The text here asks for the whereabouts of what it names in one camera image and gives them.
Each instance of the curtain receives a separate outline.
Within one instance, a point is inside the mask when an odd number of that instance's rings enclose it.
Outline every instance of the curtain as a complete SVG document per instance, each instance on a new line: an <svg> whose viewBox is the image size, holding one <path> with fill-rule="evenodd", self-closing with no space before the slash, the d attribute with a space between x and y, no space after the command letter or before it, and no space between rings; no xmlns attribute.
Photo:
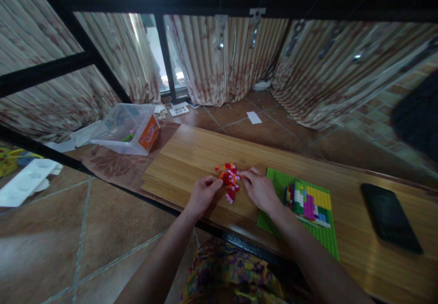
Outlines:
<svg viewBox="0 0 438 304"><path fill-rule="evenodd" d="M82 52L45 0L0 0L0 73ZM135 103L160 101L159 74L139 15L77 18ZM118 102L95 67L0 99L0 123L34 139L61 140L103 118Z"/></svg>
<svg viewBox="0 0 438 304"><path fill-rule="evenodd" d="M438 31L433 24L348 22L319 59L339 23L307 22L287 57L294 26L272 80L272 95L299 124L315 130L327 128L409 73L401 67Z"/></svg>
<svg viewBox="0 0 438 304"><path fill-rule="evenodd" d="M252 19L225 18L224 48L219 50L219 20L216 16L165 16L184 84L193 102L201 105L241 100L272 62L287 28L287 20L262 18L255 47L250 49Z"/></svg>

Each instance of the smartphone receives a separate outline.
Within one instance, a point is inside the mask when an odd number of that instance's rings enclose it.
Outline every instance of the smartphone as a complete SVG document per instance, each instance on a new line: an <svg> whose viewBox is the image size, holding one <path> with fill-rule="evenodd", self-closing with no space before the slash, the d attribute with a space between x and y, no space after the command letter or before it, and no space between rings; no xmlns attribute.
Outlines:
<svg viewBox="0 0 438 304"><path fill-rule="evenodd" d="M375 232L380 238L410 252L423 254L395 193L369 183L362 184L361 190Z"/></svg>

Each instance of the clear plastic container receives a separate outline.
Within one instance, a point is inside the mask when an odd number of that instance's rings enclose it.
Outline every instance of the clear plastic container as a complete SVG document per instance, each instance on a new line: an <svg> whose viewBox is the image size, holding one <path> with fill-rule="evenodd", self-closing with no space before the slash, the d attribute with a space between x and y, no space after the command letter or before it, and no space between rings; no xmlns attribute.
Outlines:
<svg viewBox="0 0 438 304"><path fill-rule="evenodd" d="M148 156L160 132L155 105L118 103L90 138L119 154Z"/></svg>

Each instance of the yellow toy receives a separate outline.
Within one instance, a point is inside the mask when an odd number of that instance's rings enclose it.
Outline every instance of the yellow toy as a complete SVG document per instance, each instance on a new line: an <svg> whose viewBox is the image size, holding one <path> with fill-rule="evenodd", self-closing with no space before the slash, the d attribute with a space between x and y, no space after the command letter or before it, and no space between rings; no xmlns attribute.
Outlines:
<svg viewBox="0 0 438 304"><path fill-rule="evenodd" d="M0 178L11 174L18 167L18 158L37 157L43 158L40 155L34 153L28 153L25 156L19 156L19 154L25 152L24 149L10 150L8 148L0 147Z"/></svg>

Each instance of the tiled floor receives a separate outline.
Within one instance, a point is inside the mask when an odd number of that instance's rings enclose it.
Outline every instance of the tiled floor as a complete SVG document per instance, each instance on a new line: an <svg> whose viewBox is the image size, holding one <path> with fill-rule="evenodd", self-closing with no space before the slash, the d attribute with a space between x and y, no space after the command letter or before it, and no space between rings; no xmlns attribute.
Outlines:
<svg viewBox="0 0 438 304"><path fill-rule="evenodd" d="M167 120L438 188L438 181L344 129L318 133L298 125L268 92L220 108L189 110L176 118L168 114ZM263 123L251 124L247 111ZM0 211L0 302L112 303L174 219L64 168L47 190L17 209ZM167 303L177 302L197 248L208 237L195 228Z"/></svg>

